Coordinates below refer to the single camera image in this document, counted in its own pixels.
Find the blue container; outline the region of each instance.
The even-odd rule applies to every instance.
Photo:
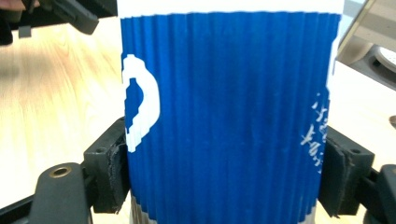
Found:
[[[134,222],[309,221],[339,13],[125,8]]]

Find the hand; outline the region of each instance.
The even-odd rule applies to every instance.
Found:
[[[38,1],[35,1],[35,7],[38,7]],[[25,10],[22,0],[0,0],[0,9],[10,11],[22,11]]]

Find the corrugated paper cup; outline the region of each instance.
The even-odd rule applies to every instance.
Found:
[[[310,223],[342,0],[119,0],[132,223]]]

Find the wood grain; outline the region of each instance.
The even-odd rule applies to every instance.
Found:
[[[375,152],[375,168],[395,163],[396,93],[338,63],[330,124]],[[0,48],[0,207],[34,193],[38,176],[63,162],[81,162],[82,152],[123,116],[120,25],[101,20],[83,35],[69,25],[33,30]],[[94,215],[94,223],[129,223],[129,201],[118,216]],[[329,218],[318,205],[319,224],[361,223]]]

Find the light wood surface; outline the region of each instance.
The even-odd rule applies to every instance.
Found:
[[[375,168],[396,163],[396,93],[338,63],[330,125],[376,153]],[[120,25],[101,20],[92,36],[69,25],[33,30],[0,48],[0,207],[35,191],[38,176],[53,165],[81,162],[82,152],[123,116]],[[329,218],[318,205],[318,224],[361,223]],[[129,203],[117,216],[94,223],[129,223]]]

